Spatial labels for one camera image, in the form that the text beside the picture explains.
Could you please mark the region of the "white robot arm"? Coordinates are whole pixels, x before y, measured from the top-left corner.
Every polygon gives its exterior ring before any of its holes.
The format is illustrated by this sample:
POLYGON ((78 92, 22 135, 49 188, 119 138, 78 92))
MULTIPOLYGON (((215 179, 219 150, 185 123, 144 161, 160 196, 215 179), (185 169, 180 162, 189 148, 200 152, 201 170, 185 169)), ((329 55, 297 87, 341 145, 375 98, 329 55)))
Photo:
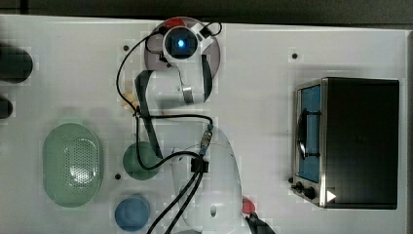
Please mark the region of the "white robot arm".
POLYGON ((163 113, 208 100, 214 75, 205 51, 214 43, 202 22, 172 26, 164 31, 161 51, 169 66, 143 70, 134 80, 152 149, 163 164, 171 163, 175 198, 169 207, 178 212, 165 234, 181 219, 199 234, 252 234, 228 138, 208 116, 163 113))

